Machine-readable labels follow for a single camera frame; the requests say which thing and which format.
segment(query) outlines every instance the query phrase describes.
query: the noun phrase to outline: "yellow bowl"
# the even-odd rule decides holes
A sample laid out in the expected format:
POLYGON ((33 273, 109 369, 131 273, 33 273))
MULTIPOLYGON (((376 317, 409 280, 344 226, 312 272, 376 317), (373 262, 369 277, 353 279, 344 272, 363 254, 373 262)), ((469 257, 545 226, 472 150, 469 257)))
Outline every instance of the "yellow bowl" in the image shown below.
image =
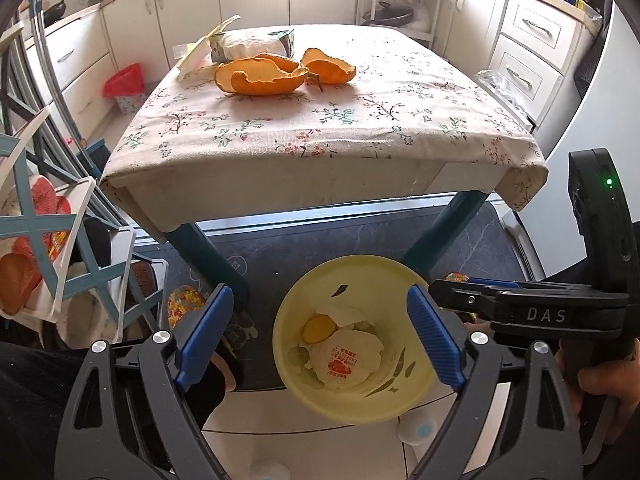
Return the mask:
POLYGON ((313 412, 342 424, 372 424, 395 418, 420 402, 436 373, 406 312, 406 294, 427 283, 408 267, 371 255, 343 256, 310 270, 286 295, 273 326, 273 356, 293 395, 313 412), (348 391, 330 390, 305 368, 300 348, 305 323, 328 298, 348 285, 343 299, 373 324, 382 341, 380 369, 348 391))

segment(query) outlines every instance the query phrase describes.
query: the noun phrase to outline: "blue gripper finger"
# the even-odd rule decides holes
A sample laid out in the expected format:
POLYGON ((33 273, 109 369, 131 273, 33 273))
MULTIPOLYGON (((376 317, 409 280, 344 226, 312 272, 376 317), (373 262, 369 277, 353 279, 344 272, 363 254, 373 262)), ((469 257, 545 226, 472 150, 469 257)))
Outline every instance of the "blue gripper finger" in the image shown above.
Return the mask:
POLYGON ((225 285, 217 294, 214 291, 202 309, 204 313, 200 321, 182 348, 176 350, 179 356, 176 356, 175 363, 179 368, 175 384, 182 393, 187 392, 192 384, 200 382, 231 320, 234 309, 234 295, 231 289, 225 285))
POLYGON ((466 331, 460 318, 441 310, 418 285, 406 295, 406 311, 440 382, 459 392, 466 382, 462 364, 466 331))
POLYGON ((518 282, 506 282, 505 280, 489 280, 487 278, 469 278, 465 283, 476 285, 501 286, 502 288, 521 288, 518 282))

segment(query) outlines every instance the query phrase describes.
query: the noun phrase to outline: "frying pan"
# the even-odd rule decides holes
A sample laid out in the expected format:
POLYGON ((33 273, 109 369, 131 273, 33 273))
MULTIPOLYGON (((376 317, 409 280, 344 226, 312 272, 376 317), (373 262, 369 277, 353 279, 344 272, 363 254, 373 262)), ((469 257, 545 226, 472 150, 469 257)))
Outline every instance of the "frying pan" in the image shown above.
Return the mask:
POLYGON ((51 7, 49 7, 49 9, 44 11, 44 15, 43 15, 44 26, 49 27, 49 25, 52 25, 53 23, 58 21, 60 18, 62 18, 62 16, 65 15, 65 11, 66 11, 65 0, 60 0, 55 5, 52 5, 51 7))
POLYGON ((393 6, 388 2, 378 2, 382 9, 376 12, 376 17, 372 20, 371 13, 364 15, 362 25, 386 25, 388 27, 402 27, 411 23, 414 19, 414 10, 409 6, 393 6))

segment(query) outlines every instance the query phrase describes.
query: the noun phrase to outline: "mat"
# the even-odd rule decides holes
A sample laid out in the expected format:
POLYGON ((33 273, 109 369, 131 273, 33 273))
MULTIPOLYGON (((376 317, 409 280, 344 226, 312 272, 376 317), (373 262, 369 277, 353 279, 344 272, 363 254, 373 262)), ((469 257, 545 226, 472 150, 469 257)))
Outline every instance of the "mat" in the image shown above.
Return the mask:
MULTIPOLYGON (((346 254, 378 254, 400 260, 442 207, 376 214, 303 226, 210 237, 216 249, 247 280, 251 298, 236 310, 225 335, 244 365, 243 390, 282 388, 271 352, 271 330, 286 293, 308 270, 346 254)), ((166 286, 210 287, 169 244, 138 251, 169 262, 166 286)), ((522 280, 524 276, 494 208, 485 204, 431 270, 432 278, 452 271, 480 278, 522 280)))

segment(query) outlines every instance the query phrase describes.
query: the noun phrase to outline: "red trash bin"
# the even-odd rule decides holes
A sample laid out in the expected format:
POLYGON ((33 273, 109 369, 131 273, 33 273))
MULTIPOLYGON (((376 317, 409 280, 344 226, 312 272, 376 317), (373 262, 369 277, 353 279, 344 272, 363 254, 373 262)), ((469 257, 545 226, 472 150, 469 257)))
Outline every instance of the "red trash bin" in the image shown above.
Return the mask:
POLYGON ((104 97, 113 97, 123 114, 135 114, 145 103, 145 80, 139 63, 112 75, 102 88, 104 97))

